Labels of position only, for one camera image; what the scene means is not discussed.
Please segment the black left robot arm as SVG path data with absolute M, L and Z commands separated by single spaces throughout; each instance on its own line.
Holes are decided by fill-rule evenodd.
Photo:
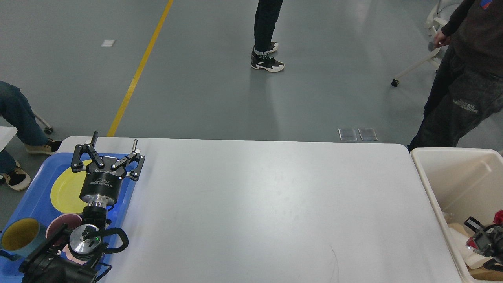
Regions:
M 48 239 L 38 244 L 19 271 L 24 283 L 96 283 L 107 272 L 102 258 L 122 252 L 129 241 L 123 229 L 111 227 L 108 212 L 118 203 L 122 183 L 129 178 L 138 181 L 145 156 L 133 141 L 131 153 L 122 158 L 101 156 L 95 150 L 98 133 L 74 148 L 70 168 L 85 172 L 79 199 L 86 205 L 81 223 L 76 228 L 61 224 Z

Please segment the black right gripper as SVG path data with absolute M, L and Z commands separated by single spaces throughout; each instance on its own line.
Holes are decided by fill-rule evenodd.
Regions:
M 474 217 L 469 217 L 464 226 L 473 231 L 472 239 L 476 253 L 491 259 L 483 264 L 485 269 L 501 272 L 503 270 L 503 228 L 499 224 L 485 227 Z

